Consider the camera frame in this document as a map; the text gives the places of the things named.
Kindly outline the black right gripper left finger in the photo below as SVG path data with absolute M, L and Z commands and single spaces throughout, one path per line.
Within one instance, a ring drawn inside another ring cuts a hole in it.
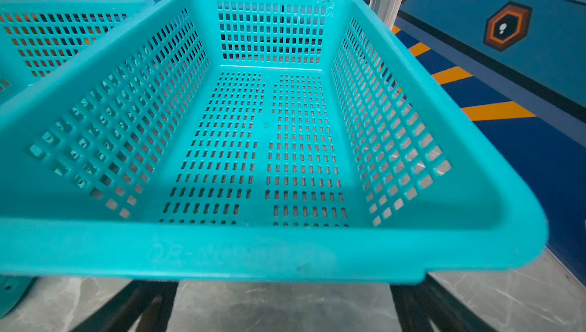
M 177 282 L 134 280 L 74 331 L 166 331 L 171 318 Z

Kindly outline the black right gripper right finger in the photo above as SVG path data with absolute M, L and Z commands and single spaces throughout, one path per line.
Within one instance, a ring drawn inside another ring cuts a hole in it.
M 415 286 L 390 286 L 403 331 L 490 331 L 494 328 L 468 309 L 431 275 Z

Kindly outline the right teal plastic basket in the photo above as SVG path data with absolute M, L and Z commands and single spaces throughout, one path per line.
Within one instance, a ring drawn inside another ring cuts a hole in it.
M 416 284 L 535 194 L 361 0 L 162 0 L 1 103 L 1 271 Z

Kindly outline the teal plastic basket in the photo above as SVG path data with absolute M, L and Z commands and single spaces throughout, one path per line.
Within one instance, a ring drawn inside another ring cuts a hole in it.
M 1 0 L 1 103 L 27 91 L 152 0 Z
M 416 284 L 535 194 L 361 0 L 162 0 L 1 103 L 1 271 Z

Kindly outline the middle teal plastic basket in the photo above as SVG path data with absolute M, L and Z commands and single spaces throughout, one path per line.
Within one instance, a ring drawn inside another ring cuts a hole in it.
M 27 91 L 152 0 L 1 0 L 1 103 Z

